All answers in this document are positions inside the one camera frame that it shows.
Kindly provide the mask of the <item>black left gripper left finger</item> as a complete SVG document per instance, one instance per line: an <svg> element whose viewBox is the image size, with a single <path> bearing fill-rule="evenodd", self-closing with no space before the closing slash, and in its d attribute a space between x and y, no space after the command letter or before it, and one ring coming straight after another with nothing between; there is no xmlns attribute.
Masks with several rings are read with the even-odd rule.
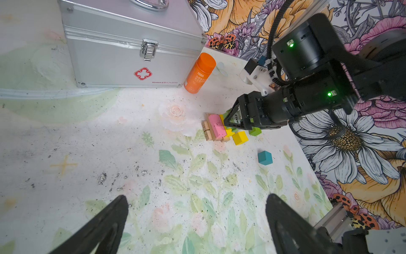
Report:
<svg viewBox="0 0 406 254"><path fill-rule="evenodd" d="M53 254L116 254L124 232L129 204L119 195L79 231L52 251Z"/></svg>

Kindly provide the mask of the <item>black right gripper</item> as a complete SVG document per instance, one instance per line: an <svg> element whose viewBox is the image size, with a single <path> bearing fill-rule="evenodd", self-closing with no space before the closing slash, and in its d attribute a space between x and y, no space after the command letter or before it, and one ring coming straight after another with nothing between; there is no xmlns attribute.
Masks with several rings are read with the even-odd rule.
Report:
<svg viewBox="0 0 406 254"><path fill-rule="evenodd" d="M285 86L267 96L260 92L241 95L232 107L232 115L241 112L242 124L232 127L252 130L279 129L290 122L299 121L305 115L294 95L294 88Z"/></svg>

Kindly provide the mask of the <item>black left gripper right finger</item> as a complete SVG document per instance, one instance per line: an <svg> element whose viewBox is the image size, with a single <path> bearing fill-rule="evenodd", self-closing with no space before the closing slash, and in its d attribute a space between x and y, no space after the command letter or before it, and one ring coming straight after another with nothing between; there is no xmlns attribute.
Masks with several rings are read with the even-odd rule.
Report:
<svg viewBox="0 0 406 254"><path fill-rule="evenodd" d="M270 194L265 213L278 254L343 254L325 227L315 229L285 201Z"/></svg>

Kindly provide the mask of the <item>green cube block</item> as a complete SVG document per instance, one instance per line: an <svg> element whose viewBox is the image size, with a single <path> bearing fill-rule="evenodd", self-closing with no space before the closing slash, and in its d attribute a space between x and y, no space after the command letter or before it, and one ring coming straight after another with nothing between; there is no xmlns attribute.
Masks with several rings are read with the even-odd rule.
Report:
<svg viewBox="0 0 406 254"><path fill-rule="evenodd" d="M256 137L262 133L262 130L260 128L253 127L252 130L249 130L248 132L251 136Z"/></svg>

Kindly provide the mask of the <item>yellow rectangular block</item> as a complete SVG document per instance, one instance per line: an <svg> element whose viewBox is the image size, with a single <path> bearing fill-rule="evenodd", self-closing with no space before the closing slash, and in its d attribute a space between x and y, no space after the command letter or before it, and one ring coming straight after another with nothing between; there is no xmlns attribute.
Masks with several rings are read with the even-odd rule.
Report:
<svg viewBox="0 0 406 254"><path fill-rule="evenodd" d="M225 122L224 122L225 117L222 114L220 115L220 118L222 120L222 124L224 126L225 131L226 131L226 137L229 137L229 138L232 137L235 134L235 132L233 132L231 128L228 128L228 127L225 126Z"/></svg>

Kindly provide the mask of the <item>pink rectangular block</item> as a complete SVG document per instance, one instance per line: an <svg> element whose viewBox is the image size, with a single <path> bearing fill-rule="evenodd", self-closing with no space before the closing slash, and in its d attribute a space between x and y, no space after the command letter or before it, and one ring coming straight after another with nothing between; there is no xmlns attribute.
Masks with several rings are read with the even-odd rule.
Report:
<svg viewBox="0 0 406 254"><path fill-rule="evenodd" d="M226 131L222 124L222 120L219 115L217 114L210 114L208 116L209 123L211 125L211 130L214 133L216 140L222 140L226 137Z"/></svg>

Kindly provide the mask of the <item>teal cube block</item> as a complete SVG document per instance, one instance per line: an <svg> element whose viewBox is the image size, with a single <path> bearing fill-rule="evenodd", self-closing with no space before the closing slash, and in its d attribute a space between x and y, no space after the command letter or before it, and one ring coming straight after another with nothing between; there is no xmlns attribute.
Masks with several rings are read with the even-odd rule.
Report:
<svg viewBox="0 0 406 254"><path fill-rule="evenodd" d="M261 165L267 166L273 163L272 154L268 151L261 151L258 153L258 162Z"/></svg>

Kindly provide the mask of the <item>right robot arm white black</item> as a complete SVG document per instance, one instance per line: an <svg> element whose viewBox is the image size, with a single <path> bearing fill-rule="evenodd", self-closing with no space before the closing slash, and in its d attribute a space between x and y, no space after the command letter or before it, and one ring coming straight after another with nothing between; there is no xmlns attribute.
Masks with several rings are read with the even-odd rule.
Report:
<svg viewBox="0 0 406 254"><path fill-rule="evenodd" d="M241 130L277 129L307 114L342 109L387 95L406 99L406 31L395 29L369 41L358 55L346 51L324 14L315 14L272 47L277 70L288 83L278 91L241 95L225 125Z"/></svg>

